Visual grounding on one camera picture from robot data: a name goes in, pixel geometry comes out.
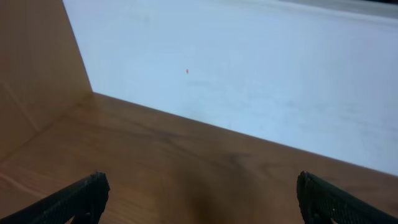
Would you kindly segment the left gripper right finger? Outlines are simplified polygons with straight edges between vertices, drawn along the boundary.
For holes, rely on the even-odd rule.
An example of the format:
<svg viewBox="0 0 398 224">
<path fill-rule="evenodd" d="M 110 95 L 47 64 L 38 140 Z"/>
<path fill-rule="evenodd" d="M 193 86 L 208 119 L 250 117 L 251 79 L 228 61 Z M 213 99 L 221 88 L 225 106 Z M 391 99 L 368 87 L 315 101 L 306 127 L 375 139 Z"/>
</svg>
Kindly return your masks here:
<svg viewBox="0 0 398 224">
<path fill-rule="evenodd" d="M 397 224 L 397 218 L 308 172 L 297 178 L 297 199 L 305 224 Z"/>
</svg>

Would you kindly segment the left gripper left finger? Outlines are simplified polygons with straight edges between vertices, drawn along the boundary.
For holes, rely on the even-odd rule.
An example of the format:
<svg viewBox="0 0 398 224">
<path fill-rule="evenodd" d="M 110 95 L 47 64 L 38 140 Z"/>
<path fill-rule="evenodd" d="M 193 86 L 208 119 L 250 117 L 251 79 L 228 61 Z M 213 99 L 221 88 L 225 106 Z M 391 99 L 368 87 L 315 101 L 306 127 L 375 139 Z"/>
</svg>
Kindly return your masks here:
<svg viewBox="0 0 398 224">
<path fill-rule="evenodd" d="M 106 174 L 95 172 L 38 202 L 1 219 L 1 224 L 97 224 L 110 187 Z"/>
</svg>

